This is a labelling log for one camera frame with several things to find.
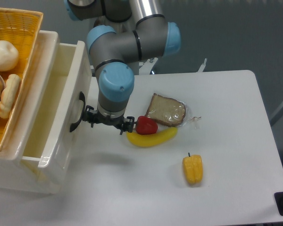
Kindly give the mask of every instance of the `plastic food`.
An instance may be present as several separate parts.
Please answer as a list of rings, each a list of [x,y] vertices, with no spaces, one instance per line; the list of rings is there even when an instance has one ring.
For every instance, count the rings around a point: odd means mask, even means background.
[[[135,130],[141,135],[154,134],[158,130],[158,124],[146,116],[140,116],[137,119]]]
[[[6,88],[1,94],[0,100],[0,117],[3,119],[7,119],[9,117],[20,81],[20,77],[16,74],[9,75],[8,79],[6,80]]]
[[[150,135],[140,135],[135,132],[126,133],[128,140],[139,147],[151,147],[155,145],[162,144],[171,138],[175,137],[178,129],[176,127],[167,128],[161,132],[150,134]]]
[[[153,94],[146,116],[157,123],[175,127],[183,123],[186,115],[185,105],[173,98]]]
[[[200,155],[192,155],[183,159],[183,171],[189,184],[196,184],[202,180],[203,167]]]
[[[0,40],[0,72],[13,69],[19,61],[19,52],[9,41]]]

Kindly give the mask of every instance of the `yellow basket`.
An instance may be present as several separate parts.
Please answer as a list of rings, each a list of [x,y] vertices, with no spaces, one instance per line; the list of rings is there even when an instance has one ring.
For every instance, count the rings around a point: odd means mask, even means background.
[[[0,118],[0,151],[11,134],[23,103],[20,100],[25,95],[26,72],[31,62],[42,20],[43,13],[41,12],[0,8],[0,40],[11,42],[19,51],[17,66],[8,72],[0,72],[0,75],[5,81],[10,74],[17,74],[21,78],[20,88],[9,119]]]

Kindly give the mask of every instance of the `yellow bell pepper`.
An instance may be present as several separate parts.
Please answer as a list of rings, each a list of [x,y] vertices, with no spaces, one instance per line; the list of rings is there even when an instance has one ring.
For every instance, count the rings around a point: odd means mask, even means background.
[[[200,155],[192,155],[183,158],[183,171],[189,184],[199,183],[202,180],[203,167]]]
[[[176,127],[167,128],[161,132],[150,134],[150,135],[140,135],[135,132],[126,133],[128,140],[139,147],[151,147],[164,143],[171,138],[175,137],[178,129]]]

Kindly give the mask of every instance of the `white drawer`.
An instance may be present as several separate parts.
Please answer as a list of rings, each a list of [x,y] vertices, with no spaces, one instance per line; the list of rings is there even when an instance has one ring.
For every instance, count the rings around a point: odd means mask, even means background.
[[[0,187],[55,193],[62,183],[80,127],[70,133],[88,96],[92,73],[85,43],[59,43],[40,31],[27,96],[14,131],[0,152]]]

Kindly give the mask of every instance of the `white table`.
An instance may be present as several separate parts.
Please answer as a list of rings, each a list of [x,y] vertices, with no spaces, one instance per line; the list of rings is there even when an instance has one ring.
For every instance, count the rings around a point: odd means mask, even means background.
[[[94,79],[87,103],[96,106]],[[0,189],[0,226],[217,226],[283,221],[274,193],[283,169],[256,78],[250,71],[137,76],[126,116],[144,114],[153,92],[201,116],[162,145],[140,149],[118,130],[82,122],[62,191]],[[201,184],[182,173],[200,154]]]

